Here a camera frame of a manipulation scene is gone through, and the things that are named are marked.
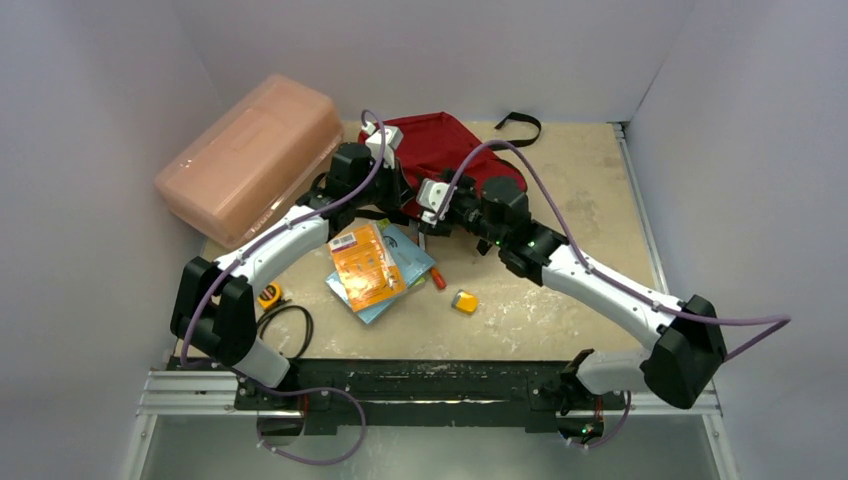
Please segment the red backpack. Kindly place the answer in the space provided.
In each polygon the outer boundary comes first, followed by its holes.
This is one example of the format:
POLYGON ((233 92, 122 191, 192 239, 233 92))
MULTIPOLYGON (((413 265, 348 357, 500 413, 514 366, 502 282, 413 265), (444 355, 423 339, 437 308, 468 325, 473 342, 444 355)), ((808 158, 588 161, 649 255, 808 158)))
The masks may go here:
MULTIPOLYGON (((424 179, 450 185, 450 201, 456 194, 476 194, 481 202, 478 250, 486 254, 492 246, 504 261, 545 263, 567 239, 531 217, 527 181, 498 152, 525 146, 525 141, 481 142, 461 122, 447 113, 431 113, 385 122, 404 135, 396 148, 414 197, 401 211, 384 212, 393 221, 420 220, 421 207, 415 197, 424 179)), ((370 185, 358 197, 372 205, 370 185)))

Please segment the light blue notebook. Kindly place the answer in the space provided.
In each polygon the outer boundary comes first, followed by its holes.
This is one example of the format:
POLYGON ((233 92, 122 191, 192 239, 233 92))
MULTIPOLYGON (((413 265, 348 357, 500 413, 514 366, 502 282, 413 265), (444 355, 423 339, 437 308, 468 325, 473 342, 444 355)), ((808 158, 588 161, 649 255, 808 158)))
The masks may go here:
POLYGON ((373 323, 389 307, 399 300, 403 295, 411 292, 411 289, 423 281, 423 277, 435 266, 435 260, 414 243, 406 233, 387 220, 374 221, 382 230, 386 246, 391 252, 396 264, 406 281, 407 290, 393 299, 378 303, 360 312, 354 312, 347 303, 345 291, 341 286, 336 269, 325 280, 330 290, 365 324, 373 323))

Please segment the orange booklet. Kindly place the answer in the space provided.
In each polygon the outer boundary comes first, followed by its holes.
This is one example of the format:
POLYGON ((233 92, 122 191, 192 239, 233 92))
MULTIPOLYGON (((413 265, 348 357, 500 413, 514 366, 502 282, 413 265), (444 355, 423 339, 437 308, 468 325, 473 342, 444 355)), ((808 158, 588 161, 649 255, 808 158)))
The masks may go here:
POLYGON ((328 242, 347 303, 360 312, 407 290, 406 281, 374 221, 343 232, 328 242))

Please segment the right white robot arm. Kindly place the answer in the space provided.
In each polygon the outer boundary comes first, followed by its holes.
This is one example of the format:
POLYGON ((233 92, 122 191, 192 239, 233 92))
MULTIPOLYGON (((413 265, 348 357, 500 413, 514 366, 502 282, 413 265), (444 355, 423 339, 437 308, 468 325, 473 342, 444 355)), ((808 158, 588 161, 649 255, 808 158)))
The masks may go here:
POLYGON ((691 408, 727 357, 714 305, 694 295, 683 301, 629 279, 575 252, 565 235, 534 220, 526 192, 510 177, 489 179, 482 190, 448 191, 426 180, 416 201, 423 220, 456 225, 478 237, 481 252, 498 249, 520 278, 560 292, 613 321, 634 337, 630 352, 581 352, 561 381, 564 399, 584 407, 601 394, 651 392, 668 405, 691 408))

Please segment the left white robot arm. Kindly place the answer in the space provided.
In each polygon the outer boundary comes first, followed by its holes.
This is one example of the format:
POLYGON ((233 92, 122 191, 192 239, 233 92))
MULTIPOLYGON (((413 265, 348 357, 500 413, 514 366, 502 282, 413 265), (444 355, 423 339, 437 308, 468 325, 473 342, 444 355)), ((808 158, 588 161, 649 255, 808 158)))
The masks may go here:
POLYGON ((260 383, 272 408, 297 399, 291 362, 260 339, 254 299, 287 268, 325 246, 354 220, 357 210, 410 197, 392 147, 343 143, 332 157, 322 187, 313 187, 270 230, 242 247, 185 267, 171 319, 182 341, 181 367, 217 362, 260 383))

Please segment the red orange marker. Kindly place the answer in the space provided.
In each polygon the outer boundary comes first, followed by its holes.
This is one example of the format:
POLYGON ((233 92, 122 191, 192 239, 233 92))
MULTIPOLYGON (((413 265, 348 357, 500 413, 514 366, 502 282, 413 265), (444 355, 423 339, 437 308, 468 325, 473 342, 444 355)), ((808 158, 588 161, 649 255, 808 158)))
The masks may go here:
POLYGON ((441 272, 436 267, 431 268, 429 270, 429 274, 430 274, 430 277, 432 278, 434 285, 436 286, 436 288, 439 291, 443 291, 443 290, 446 289, 447 282, 445 281, 441 272))

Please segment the yellow grey eraser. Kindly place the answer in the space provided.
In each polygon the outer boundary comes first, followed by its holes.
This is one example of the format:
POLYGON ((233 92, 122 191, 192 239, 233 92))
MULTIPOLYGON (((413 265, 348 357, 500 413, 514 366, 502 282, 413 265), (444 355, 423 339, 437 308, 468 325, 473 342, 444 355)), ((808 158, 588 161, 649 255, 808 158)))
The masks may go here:
POLYGON ((452 299, 451 307, 458 312, 471 315, 478 309, 479 299, 468 291, 459 290, 452 299))

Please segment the pink translucent storage box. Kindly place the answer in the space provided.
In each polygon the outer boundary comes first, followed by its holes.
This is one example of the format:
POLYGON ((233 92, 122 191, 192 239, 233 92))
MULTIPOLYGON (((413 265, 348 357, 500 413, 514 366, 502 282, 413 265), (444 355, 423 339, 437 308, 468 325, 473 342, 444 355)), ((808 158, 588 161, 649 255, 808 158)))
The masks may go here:
POLYGON ((329 96, 272 74, 164 167, 155 186, 174 215, 234 249, 293 205, 343 133, 329 96))

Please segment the yellow tape measure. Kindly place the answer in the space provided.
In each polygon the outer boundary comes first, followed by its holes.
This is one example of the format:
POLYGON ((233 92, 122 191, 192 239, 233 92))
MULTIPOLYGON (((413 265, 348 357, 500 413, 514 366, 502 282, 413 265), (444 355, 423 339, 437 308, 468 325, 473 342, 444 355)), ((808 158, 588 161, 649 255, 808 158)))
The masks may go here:
POLYGON ((257 296, 257 302, 263 311, 269 311, 284 302, 281 286, 276 282, 269 283, 257 296))

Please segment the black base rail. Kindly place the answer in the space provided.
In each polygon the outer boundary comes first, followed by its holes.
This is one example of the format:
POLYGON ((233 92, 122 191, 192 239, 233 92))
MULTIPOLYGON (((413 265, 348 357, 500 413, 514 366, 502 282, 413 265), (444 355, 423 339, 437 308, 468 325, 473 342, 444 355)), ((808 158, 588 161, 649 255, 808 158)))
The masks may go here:
POLYGON ((597 438, 603 416, 625 407, 622 393, 580 393, 566 361, 301 359, 282 398, 222 368, 154 373, 151 404, 186 414, 271 419, 278 435, 334 435, 342 426, 521 428, 597 438))

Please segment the aluminium frame rail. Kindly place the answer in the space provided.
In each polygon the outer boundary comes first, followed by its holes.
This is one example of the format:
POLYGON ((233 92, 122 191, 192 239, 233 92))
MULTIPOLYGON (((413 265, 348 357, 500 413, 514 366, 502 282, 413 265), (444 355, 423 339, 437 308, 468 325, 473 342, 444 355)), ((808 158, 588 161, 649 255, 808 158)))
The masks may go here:
POLYGON ((253 418, 272 423, 259 438, 275 452, 279 436, 330 435, 356 422, 368 429, 520 428, 555 433, 587 453, 620 434, 620 425, 604 424, 608 415, 699 417, 716 476, 735 479, 712 381, 722 351, 715 327, 691 324, 660 327, 654 349, 584 350, 569 361, 304 359, 302 393, 290 398, 217 365, 189 371, 170 363, 148 377, 139 432, 151 436, 160 417, 253 418))

